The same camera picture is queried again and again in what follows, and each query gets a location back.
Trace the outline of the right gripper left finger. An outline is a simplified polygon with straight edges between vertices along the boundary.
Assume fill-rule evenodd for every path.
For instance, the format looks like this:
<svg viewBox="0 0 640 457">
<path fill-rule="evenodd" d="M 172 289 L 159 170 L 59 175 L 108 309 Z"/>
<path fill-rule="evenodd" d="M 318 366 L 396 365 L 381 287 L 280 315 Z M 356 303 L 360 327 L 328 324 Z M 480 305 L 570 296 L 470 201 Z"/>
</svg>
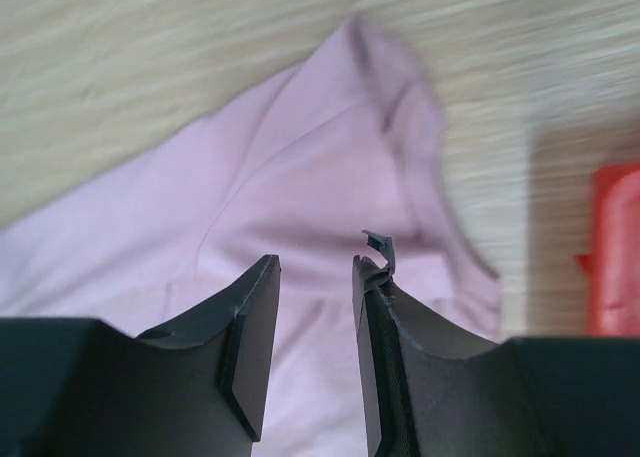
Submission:
<svg viewBox="0 0 640 457">
<path fill-rule="evenodd" d="M 96 319 L 1 322 L 5 456 L 247 456 L 262 434 L 277 256 L 137 337 Z"/>
</svg>

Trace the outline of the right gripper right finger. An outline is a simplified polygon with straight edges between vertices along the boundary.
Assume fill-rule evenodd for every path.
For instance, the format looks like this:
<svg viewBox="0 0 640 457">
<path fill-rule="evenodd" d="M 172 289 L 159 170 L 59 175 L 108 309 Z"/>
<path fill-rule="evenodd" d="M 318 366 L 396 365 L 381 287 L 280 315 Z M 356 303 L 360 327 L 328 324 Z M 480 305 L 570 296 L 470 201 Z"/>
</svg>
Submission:
<svg viewBox="0 0 640 457">
<path fill-rule="evenodd" d="M 635 456 L 639 343 L 515 337 L 494 343 L 396 285 L 385 260 L 353 262 L 367 450 L 372 456 Z"/>
</svg>

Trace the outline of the dusty pink t shirt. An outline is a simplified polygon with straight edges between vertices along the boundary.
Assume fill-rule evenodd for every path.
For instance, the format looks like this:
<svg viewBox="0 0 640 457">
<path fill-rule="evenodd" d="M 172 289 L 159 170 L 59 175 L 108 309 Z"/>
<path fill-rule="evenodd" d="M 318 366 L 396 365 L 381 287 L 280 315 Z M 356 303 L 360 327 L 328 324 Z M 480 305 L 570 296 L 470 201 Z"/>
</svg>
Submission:
<svg viewBox="0 0 640 457">
<path fill-rule="evenodd" d="M 130 333 L 266 254 L 281 290 L 258 456 L 366 452 L 352 262 L 392 238 L 398 285 L 498 334 L 496 274 L 441 178 L 444 123 L 422 65 L 358 17 L 306 60 L 1 232 L 1 311 L 96 316 Z"/>
</svg>

